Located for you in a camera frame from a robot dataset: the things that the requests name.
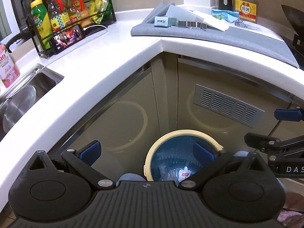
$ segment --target ventilation grille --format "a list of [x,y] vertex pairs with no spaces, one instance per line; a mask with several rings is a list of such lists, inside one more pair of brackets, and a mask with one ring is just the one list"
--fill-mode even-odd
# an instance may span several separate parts
[[194,103],[253,128],[264,111],[212,89],[196,85]]

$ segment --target blue gripper pad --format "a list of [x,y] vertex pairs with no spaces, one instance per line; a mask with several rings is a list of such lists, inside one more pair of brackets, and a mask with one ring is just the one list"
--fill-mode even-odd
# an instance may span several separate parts
[[299,122],[304,119],[304,115],[300,110],[276,109],[275,118],[282,121]]
[[87,144],[75,154],[80,160],[91,166],[101,155],[101,144],[95,140]]
[[206,166],[207,164],[211,163],[219,155],[218,152],[211,147],[211,145],[206,146],[199,141],[196,141],[193,144],[193,156],[202,166]]

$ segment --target phone screen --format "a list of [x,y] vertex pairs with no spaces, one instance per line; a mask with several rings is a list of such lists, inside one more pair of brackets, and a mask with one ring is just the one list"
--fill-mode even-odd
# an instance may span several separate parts
[[54,36],[50,39],[51,48],[55,54],[84,38],[84,33],[79,25]]

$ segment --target green bottle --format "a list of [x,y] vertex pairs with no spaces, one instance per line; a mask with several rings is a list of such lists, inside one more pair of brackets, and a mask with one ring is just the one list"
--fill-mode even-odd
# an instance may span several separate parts
[[47,13],[46,7],[43,5],[42,0],[35,0],[31,3],[31,15],[35,22],[37,31],[39,32],[40,37],[44,39],[42,42],[45,46],[45,49],[50,49],[49,40],[53,36],[53,31],[49,19],[49,15]]

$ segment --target gray folded mat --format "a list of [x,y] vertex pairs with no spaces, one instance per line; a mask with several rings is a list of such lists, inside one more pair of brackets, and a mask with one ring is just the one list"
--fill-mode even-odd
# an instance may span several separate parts
[[154,27],[154,17],[166,14],[167,5],[158,5],[144,20],[143,23],[134,26],[131,30],[132,36],[162,36],[178,37],[188,39],[200,39],[216,43],[232,45],[239,48],[251,50],[263,55],[273,57],[277,60],[299,68],[299,65],[291,53],[288,46],[283,41],[272,39],[270,37],[230,27],[227,31],[222,32],[217,29],[194,30],[189,28],[180,28],[171,26],[168,28]]

